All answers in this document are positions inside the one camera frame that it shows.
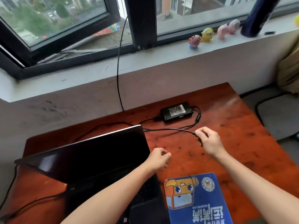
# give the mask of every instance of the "reddish-brown desk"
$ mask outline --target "reddish-brown desk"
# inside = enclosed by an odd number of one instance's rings
[[[35,136],[27,140],[23,156],[69,144],[101,123],[126,121],[137,124],[156,116],[161,108],[183,101],[189,101],[202,111],[200,123],[190,130],[195,131],[199,127],[208,126],[218,131],[226,150],[233,157],[273,184],[299,197],[299,169],[228,83]],[[171,124],[146,122],[143,126],[177,128],[193,123],[195,117],[194,114],[192,118]],[[127,126],[103,126],[82,139],[125,127]],[[167,178],[213,172],[221,185],[234,224],[260,217],[225,169],[199,146],[195,136],[172,131],[145,134],[150,150],[164,147],[172,153],[168,168],[157,173],[163,192],[163,181]],[[32,200],[62,192],[65,187],[61,182],[21,167],[6,211],[15,211]],[[63,208],[63,199],[49,199],[28,207],[9,223],[58,224],[63,219]]]

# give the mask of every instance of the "forearm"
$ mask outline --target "forearm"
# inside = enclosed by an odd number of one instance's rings
[[[298,223],[299,199],[254,173],[228,153],[216,157],[269,224]]]
[[[92,196],[61,224],[116,224],[141,186],[152,175],[152,171],[146,165],[140,165],[122,179]]]

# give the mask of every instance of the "left arm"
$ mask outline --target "left arm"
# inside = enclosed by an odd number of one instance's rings
[[[141,186],[158,170],[166,167],[166,162],[170,157],[171,154],[163,148],[155,148],[143,164],[89,198],[66,217],[61,224],[117,223]]]

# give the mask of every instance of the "power adapter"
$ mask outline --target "power adapter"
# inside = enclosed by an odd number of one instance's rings
[[[187,101],[161,109],[161,117],[164,122],[171,122],[179,118],[190,117],[192,114],[193,110]]]

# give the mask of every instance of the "circular qr code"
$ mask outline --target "circular qr code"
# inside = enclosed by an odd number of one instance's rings
[[[208,192],[212,192],[215,189],[215,183],[214,181],[209,178],[209,177],[204,177],[202,179],[202,187],[208,191]]]

